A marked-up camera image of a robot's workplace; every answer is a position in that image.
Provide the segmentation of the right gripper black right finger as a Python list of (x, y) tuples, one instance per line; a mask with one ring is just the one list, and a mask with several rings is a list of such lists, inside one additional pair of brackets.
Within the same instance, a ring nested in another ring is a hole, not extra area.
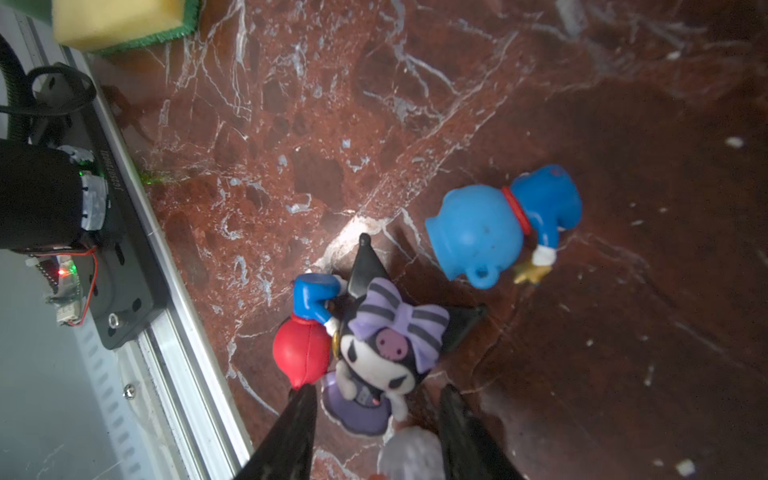
[(524, 479), (453, 385), (441, 390), (438, 425), (447, 479)]

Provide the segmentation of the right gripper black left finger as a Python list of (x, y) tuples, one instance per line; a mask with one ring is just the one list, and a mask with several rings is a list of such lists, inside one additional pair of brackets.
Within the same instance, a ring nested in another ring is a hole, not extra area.
[(276, 423), (235, 479), (309, 479), (317, 412), (317, 390), (314, 385), (304, 385), (295, 391)]

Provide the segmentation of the black white red figurine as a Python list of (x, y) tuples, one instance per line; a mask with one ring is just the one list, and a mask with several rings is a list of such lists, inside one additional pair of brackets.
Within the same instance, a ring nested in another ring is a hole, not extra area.
[(332, 340), (335, 367), (322, 380), (322, 408), (348, 434), (378, 437), (392, 419), (407, 417), (407, 395), (458, 348), (487, 308), (409, 304), (366, 233), (359, 237), (348, 293)]

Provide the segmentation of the pink white small figurine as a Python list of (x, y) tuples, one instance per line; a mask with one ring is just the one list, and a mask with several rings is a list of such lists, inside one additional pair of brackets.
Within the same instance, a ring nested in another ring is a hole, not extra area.
[(382, 479), (445, 479), (439, 436), (412, 422), (395, 423), (378, 454), (376, 473)]

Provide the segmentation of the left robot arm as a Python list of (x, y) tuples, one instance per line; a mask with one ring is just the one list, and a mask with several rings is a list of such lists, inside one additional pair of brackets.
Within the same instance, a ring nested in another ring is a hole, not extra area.
[[(5, 39), (1, 74), (8, 98), (1, 107), (8, 117), (1, 140), (1, 248), (38, 257), (89, 255), (96, 248), (83, 238), (103, 227), (107, 181), (82, 167), (91, 159), (76, 148), (34, 145), (30, 137), (37, 120), (68, 117), (91, 105), (96, 87), (88, 75), (63, 64), (24, 71)], [(33, 83), (41, 76), (75, 83), (75, 95), (59, 106), (38, 103)]]

